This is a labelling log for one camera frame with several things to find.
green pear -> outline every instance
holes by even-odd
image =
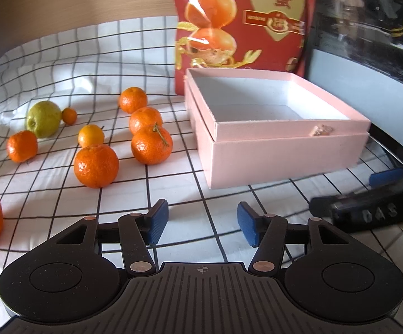
[[[52,101],[45,100],[34,104],[28,110],[26,126],[37,138],[47,138],[59,128],[62,112]]]

black grid lines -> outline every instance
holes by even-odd
[[[347,193],[368,187],[371,173],[391,168],[378,145],[369,142],[356,167],[294,180],[209,190],[186,129],[184,98],[174,95],[174,17],[121,21],[75,29],[42,38],[15,49],[0,62],[0,199],[5,228],[0,238],[0,269],[37,244],[79,219],[96,215],[99,222],[116,222],[130,212],[147,212],[160,198],[169,202],[169,223],[158,245],[148,247],[154,262],[245,261],[255,253],[236,222],[236,206],[248,202],[258,213],[276,213],[293,223],[311,216],[308,201],[318,195]],[[76,46],[76,56],[71,56]],[[131,154],[129,115],[118,108],[118,94],[140,86],[149,105],[163,115],[174,150],[161,165],[145,167]],[[75,126],[61,126],[39,142],[39,154],[27,165],[8,160],[5,144],[22,129],[30,106],[50,99],[61,109],[78,112]],[[114,183],[93,190],[74,176],[76,135],[87,123],[104,125],[106,143],[120,159]],[[402,261],[403,230],[368,232],[362,242]],[[285,248],[284,266],[301,257],[296,245]],[[104,247],[103,255],[122,266],[119,247]],[[7,316],[0,304],[0,326]]]

circular pad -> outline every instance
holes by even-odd
[[[375,276],[369,269],[349,262],[328,266],[322,271],[322,278],[328,286],[344,293],[366,290],[375,281]]]
[[[38,267],[31,273],[30,281],[36,289],[46,293],[59,293],[79,284],[82,271],[71,264],[55,262]]]

printed orange image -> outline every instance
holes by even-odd
[[[235,0],[189,0],[185,17],[199,28],[222,28],[237,14]]]
[[[187,54],[208,65],[226,62],[236,49],[235,39],[221,29],[199,29],[187,38]]]

box lid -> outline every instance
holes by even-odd
[[[186,81],[214,141],[358,134],[370,127],[355,109],[292,73],[191,68]]]

